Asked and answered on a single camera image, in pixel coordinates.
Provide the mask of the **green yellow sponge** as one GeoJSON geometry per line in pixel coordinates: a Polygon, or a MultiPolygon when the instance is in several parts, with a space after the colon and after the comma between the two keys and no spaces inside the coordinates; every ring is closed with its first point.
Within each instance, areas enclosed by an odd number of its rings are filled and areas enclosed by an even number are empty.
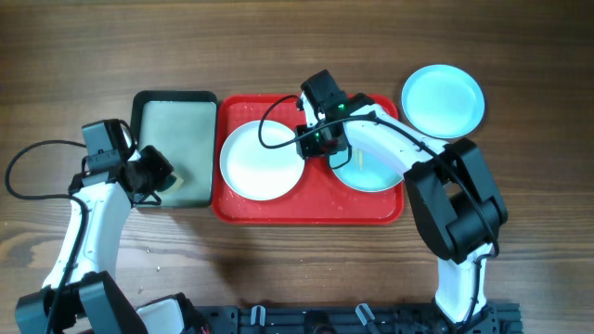
{"type": "Polygon", "coordinates": [[[179,176],[176,172],[169,173],[162,184],[157,187],[157,191],[162,194],[168,194],[175,192],[182,186],[184,179],[179,176]]]}

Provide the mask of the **light blue plate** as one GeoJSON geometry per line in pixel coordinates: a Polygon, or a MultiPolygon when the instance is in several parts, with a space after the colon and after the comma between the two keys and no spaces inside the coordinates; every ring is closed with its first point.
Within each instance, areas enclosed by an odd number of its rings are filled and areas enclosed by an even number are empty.
{"type": "Polygon", "coordinates": [[[401,175],[359,148],[348,148],[328,156],[328,165],[343,184],[361,192],[382,192],[403,181],[401,175]]]}
{"type": "Polygon", "coordinates": [[[404,83],[400,102],[414,127],[443,139],[473,132],[486,110],[478,82],[466,71],[446,64],[429,65],[413,72],[404,83]]]}

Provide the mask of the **light blue front plate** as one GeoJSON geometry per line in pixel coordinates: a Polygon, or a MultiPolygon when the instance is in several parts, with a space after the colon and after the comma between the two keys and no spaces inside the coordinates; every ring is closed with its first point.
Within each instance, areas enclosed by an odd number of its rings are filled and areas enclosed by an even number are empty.
{"type": "Polygon", "coordinates": [[[400,102],[414,127],[443,139],[473,132],[486,110],[478,82],[466,71],[446,64],[429,65],[413,72],[404,83],[400,102]]]}

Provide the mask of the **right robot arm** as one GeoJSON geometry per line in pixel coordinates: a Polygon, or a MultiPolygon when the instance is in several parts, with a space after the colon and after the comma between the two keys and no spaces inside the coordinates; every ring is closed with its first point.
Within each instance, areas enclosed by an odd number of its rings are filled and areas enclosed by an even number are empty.
{"type": "Polygon", "coordinates": [[[470,330],[486,306],[485,263],[498,256],[508,220],[481,150],[467,138],[448,143],[407,127],[370,96],[348,96],[326,70],[301,90],[298,154],[361,148],[403,178],[417,230],[438,259],[434,302],[454,330],[470,330]]]}

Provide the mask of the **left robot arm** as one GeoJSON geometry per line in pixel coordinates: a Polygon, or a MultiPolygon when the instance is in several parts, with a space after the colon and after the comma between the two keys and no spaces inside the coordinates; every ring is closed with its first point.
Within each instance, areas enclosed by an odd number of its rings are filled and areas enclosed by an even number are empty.
{"type": "Polygon", "coordinates": [[[22,333],[61,333],[77,319],[95,333],[182,333],[181,303],[167,297],[135,308],[113,278],[123,226],[136,205],[161,205],[178,181],[153,146],[139,149],[129,125],[110,119],[82,129],[87,154],[63,198],[71,218],[60,253],[41,289],[19,299],[22,333]]]}

